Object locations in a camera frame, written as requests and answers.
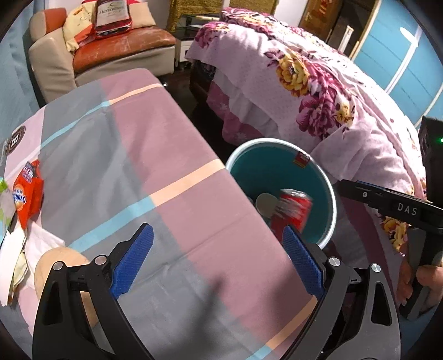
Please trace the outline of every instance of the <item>round logo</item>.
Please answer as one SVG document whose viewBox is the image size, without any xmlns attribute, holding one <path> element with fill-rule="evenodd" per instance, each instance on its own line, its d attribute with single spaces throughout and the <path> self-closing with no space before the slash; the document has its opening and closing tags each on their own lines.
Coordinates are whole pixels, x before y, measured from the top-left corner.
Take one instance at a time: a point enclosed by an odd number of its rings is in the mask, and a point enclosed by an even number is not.
<svg viewBox="0 0 443 360">
<path fill-rule="evenodd" d="M 12 191 L 12 196 L 14 198 L 17 211 L 23 209 L 23 206 L 26 204 L 26 195 L 23 186 L 17 184 L 14 190 Z"/>
<path fill-rule="evenodd" d="M 19 127 L 9 138 L 6 144 L 5 154 L 6 156 L 12 153 L 16 147 L 20 144 L 25 135 L 26 128 L 24 126 Z"/>
</svg>

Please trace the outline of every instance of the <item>blue gripper pad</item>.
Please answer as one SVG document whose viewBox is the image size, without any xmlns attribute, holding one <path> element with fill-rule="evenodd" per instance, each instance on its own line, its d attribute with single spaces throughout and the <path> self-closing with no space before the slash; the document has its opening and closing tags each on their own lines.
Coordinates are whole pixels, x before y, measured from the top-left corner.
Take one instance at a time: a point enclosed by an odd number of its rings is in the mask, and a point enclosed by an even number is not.
<svg viewBox="0 0 443 360">
<path fill-rule="evenodd" d="M 283 230 L 283 248 L 289 255 L 306 291 L 320 300 L 325 293 L 323 274 L 303 245 L 301 239 L 289 226 Z"/>
<path fill-rule="evenodd" d="M 129 291 L 154 243 L 154 229 L 146 225 L 114 269 L 111 293 L 116 299 Z"/>
</svg>

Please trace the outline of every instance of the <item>silver screw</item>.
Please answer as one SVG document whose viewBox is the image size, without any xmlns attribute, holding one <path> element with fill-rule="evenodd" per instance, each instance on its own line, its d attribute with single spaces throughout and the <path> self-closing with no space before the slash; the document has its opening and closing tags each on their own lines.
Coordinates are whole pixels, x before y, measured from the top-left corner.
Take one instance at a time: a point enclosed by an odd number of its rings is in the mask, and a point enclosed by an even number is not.
<svg viewBox="0 0 443 360">
<path fill-rule="evenodd" d="M 330 263 L 332 266 L 339 266 L 339 265 L 341 264 L 340 260 L 337 259 L 337 258 L 330 258 L 330 259 L 329 259 L 329 263 Z"/>
<path fill-rule="evenodd" d="M 376 273 L 379 273 L 381 271 L 381 267 L 378 264 L 372 264 L 371 269 L 374 270 Z"/>
<path fill-rule="evenodd" d="M 105 262 L 106 262 L 106 260 L 108 260 L 107 258 L 106 258 L 106 256 L 104 256 L 104 255 L 100 255 L 100 256 L 97 256 L 96 258 L 95 258 L 95 263 L 97 264 L 97 265 L 103 265 Z"/>
<path fill-rule="evenodd" d="M 62 267 L 63 267 L 63 263 L 62 263 L 61 261 L 57 261 L 57 262 L 52 266 L 52 268 L 53 268 L 55 271 L 60 270 Z"/>
</svg>

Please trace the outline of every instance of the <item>white wall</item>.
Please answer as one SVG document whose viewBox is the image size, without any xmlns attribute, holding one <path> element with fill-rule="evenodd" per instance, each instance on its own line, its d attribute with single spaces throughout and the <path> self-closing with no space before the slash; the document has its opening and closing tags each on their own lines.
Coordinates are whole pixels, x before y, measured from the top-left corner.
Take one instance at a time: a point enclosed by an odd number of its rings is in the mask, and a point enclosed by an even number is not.
<svg viewBox="0 0 443 360">
<path fill-rule="evenodd" d="M 308 0 L 280 0 L 274 16 L 291 26 L 298 26 Z"/>
<path fill-rule="evenodd" d="M 169 15 L 169 1 L 167 0 L 139 0 L 148 2 L 149 10 L 157 25 L 161 28 L 166 27 L 167 17 Z M 82 0 L 45 0 L 46 8 L 66 8 L 71 11 L 82 3 Z"/>
</svg>

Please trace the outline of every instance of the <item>wooden door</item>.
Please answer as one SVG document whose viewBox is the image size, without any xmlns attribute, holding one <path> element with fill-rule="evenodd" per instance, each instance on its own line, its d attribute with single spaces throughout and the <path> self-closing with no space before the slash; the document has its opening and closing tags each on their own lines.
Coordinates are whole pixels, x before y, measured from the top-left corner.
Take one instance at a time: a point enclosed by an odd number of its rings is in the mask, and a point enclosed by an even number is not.
<svg viewBox="0 0 443 360">
<path fill-rule="evenodd" d="M 342 4 L 343 0 L 309 0 L 299 26 L 326 41 Z"/>
</svg>

